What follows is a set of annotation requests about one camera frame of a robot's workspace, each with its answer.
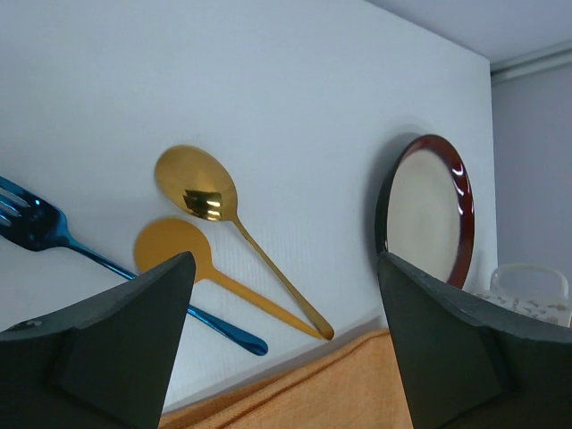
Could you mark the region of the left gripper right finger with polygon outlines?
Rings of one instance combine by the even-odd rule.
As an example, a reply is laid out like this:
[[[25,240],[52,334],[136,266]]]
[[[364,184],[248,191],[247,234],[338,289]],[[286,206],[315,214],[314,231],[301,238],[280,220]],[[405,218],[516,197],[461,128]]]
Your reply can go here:
[[[569,428],[571,331],[389,252],[378,282],[415,428]]]

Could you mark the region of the gold spoon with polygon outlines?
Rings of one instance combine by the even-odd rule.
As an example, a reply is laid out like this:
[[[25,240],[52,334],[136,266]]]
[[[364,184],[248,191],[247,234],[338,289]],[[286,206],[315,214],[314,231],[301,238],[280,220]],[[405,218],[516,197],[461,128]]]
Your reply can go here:
[[[216,269],[207,237],[199,228],[187,221],[173,217],[155,220],[139,232],[133,247],[136,267],[142,273],[183,252],[191,253],[195,259],[194,282],[212,281],[303,333],[317,339],[333,338],[331,328],[319,330],[310,326],[285,308]]]
[[[225,167],[205,150],[190,145],[166,149],[158,158],[155,178],[162,192],[180,209],[210,222],[231,222],[296,300],[299,308],[328,341],[334,330],[260,248],[238,216],[238,191]]]

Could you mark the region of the orange cloth placemat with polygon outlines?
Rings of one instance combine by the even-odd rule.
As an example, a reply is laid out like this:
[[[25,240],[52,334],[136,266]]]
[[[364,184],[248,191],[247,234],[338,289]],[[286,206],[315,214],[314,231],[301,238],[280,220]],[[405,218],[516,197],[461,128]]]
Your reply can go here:
[[[410,428],[388,330],[164,415],[162,428]]]

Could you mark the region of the blue metal fork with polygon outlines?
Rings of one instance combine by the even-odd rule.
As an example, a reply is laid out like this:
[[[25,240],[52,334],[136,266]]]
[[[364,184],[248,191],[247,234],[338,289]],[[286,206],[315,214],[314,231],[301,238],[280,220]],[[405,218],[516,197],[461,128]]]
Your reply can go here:
[[[137,277],[75,240],[62,210],[5,177],[1,179],[1,236],[34,252],[68,248],[127,280]],[[192,305],[188,306],[187,312],[254,355],[264,356],[268,352],[266,342],[256,335]]]

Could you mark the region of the white floral mug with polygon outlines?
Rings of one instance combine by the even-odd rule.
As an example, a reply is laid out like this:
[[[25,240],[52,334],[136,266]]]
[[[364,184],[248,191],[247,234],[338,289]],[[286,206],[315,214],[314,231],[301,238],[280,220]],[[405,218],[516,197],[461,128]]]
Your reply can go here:
[[[556,280],[557,289],[550,291],[545,284],[532,288],[530,281],[507,288],[506,276],[517,274],[548,274]],[[571,327],[571,298],[567,277],[559,270],[545,265],[505,264],[499,265],[491,274],[489,286],[474,292],[480,299],[519,315],[524,315],[548,324]]]

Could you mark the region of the red rimmed plate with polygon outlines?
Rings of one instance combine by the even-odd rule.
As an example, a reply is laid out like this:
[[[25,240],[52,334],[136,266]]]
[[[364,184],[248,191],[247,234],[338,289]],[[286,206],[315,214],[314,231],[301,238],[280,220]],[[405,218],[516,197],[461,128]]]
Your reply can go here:
[[[474,242],[475,205],[461,156],[441,136],[414,139],[383,179],[374,215],[376,253],[390,252],[462,289]]]

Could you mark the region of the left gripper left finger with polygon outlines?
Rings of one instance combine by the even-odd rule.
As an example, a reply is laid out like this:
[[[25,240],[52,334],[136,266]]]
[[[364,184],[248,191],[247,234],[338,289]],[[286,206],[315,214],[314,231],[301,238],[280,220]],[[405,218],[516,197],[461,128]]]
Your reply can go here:
[[[1,333],[3,428],[156,428],[196,264],[189,252]]]

